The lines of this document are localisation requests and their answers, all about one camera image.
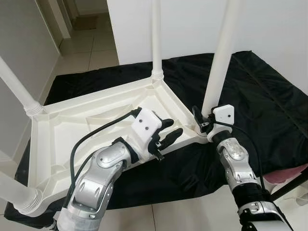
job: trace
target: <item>robotic hand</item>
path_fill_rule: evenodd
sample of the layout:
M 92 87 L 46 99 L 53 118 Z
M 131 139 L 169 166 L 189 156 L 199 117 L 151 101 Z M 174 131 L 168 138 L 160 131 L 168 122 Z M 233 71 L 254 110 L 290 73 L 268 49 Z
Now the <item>robotic hand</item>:
M 182 135 L 178 128 L 160 141 L 159 132 L 173 125 L 172 119 L 162 120 L 153 111 L 137 109 L 131 131 L 124 140 L 119 137 L 109 147 L 97 150 L 88 171 L 79 178 L 69 203 L 62 208 L 57 222 L 60 231 L 96 231 L 105 214 L 114 182 L 134 163 L 145 163 L 152 155 L 159 161 L 160 151 Z
M 203 120 L 198 108 L 194 117 L 209 142 L 217 146 L 225 176 L 238 206 L 242 231 L 290 231 L 281 210 L 274 204 L 271 194 L 256 180 L 248 163 L 248 152 L 232 137 L 234 107 L 225 105 L 212 109 L 212 114 Z

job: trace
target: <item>pink object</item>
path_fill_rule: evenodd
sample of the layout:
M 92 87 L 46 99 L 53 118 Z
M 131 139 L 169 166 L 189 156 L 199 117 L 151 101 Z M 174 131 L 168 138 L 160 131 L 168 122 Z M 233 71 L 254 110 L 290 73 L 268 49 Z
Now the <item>pink object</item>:
M 299 173 L 307 167 L 308 164 L 304 164 L 294 168 L 273 171 L 271 173 L 264 175 L 264 178 L 271 184 L 284 183 L 287 179 L 299 175 Z

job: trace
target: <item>tile floor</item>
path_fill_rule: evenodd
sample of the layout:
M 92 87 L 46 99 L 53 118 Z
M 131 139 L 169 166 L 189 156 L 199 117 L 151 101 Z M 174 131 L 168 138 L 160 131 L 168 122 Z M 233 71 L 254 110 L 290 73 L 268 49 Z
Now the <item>tile floor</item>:
M 72 39 L 62 42 L 63 57 L 56 67 L 56 74 L 118 65 L 115 47 L 108 16 L 100 15 L 97 29 L 76 31 Z M 304 190 L 298 187 L 277 202 L 295 231 L 308 230 L 308 204 L 298 206 L 295 199 L 289 198 L 303 195 Z M 6 203 L 0 200 L 0 230 L 36 230 L 6 220 L 3 217 L 5 206 Z M 100 231 L 240 231 L 236 211 L 232 194 L 225 185 L 215 193 L 200 198 L 108 210 Z

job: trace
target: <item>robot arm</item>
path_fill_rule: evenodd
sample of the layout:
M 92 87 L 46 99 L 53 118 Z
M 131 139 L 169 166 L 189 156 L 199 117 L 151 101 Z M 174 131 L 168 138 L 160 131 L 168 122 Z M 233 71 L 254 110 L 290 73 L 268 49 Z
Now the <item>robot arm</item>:
M 207 132 L 209 142 L 215 143 L 220 161 L 225 168 L 225 176 L 238 206 L 238 215 L 243 231 L 290 231 L 283 213 L 274 204 L 270 193 L 258 183 L 248 163 L 248 152 L 236 138 L 232 129 L 216 124 L 233 125 L 234 107 L 225 105 L 212 110 L 207 122 L 201 121 L 201 112 L 196 108 L 194 115 L 201 131 Z
M 57 222 L 60 231 L 96 231 L 107 209 L 114 182 L 132 164 L 147 162 L 152 155 L 159 161 L 160 151 L 170 146 L 183 130 L 178 128 L 160 141 L 159 132 L 173 125 L 172 119 L 162 120 L 154 112 L 142 109 L 124 140 L 116 139 L 111 146 L 97 150 L 88 171 L 79 178 L 67 208 L 63 207 Z

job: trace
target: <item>black cloth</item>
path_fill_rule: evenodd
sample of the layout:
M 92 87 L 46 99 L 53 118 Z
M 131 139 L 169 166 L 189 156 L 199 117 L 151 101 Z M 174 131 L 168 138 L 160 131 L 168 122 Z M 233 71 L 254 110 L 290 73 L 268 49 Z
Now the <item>black cloth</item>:
M 165 82 L 191 110 L 201 108 L 213 54 L 198 54 L 163 61 Z M 149 77 L 151 63 L 109 67 L 58 76 L 46 104 Z M 284 79 L 251 51 L 232 55 L 219 104 L 235 107 L 235 125 L 249 133 L 257 144 L 264 173 L 308 162 L 308 96 Z M 248 150 L 250 165 L 258 175 L 256 152 L 240 132 L 233 135 Z M 25 151 L 16 179 L 27 184 L 29 149 Z M 147 205 L 199 197 L 223 184 L 224 169 L 215 146 L 193 143 L 156 160 L 124 172 L 115 183 L 108 209 Z M 47 211 L 28 218 L 8 204 L 5 217 L 42 228 L 52 222 L 63 199 Z

